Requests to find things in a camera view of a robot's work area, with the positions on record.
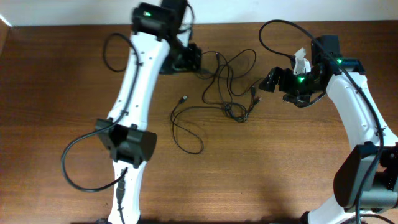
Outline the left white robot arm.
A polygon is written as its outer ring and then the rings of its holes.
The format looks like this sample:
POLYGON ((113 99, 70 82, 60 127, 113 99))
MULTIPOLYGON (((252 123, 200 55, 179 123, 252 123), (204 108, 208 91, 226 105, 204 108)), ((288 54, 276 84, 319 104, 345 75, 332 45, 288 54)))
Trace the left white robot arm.
POLYGON ((147 125, 158 76, 201 68, 201 49, 190 43, 193 25, 183 25, 191 8, 188 1, 164 0, 158 6, 142 2, 132 12, 131 54, 121 89, 108 117, 95 124, 116 181, 111 213, 98 223, 137 223, 141 217, 142 177, 157 142, 147 125))

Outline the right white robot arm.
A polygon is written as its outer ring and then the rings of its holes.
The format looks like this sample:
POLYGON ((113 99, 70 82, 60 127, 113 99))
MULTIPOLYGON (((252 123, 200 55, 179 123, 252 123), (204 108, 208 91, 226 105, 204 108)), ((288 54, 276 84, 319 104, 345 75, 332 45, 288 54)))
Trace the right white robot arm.
POLYGON ((312 40, 312 59, 305 49, 291 69, 274 67, 259 88, 283 92, 284 101, 305 108, 315 93, 333 102, 347 133, 351 152, 333 180, 333 195, 301 223, 357 223, 397 208, 397 136, 389 129, 368 89, 365 69, 344 58, 336 35, 312 40))

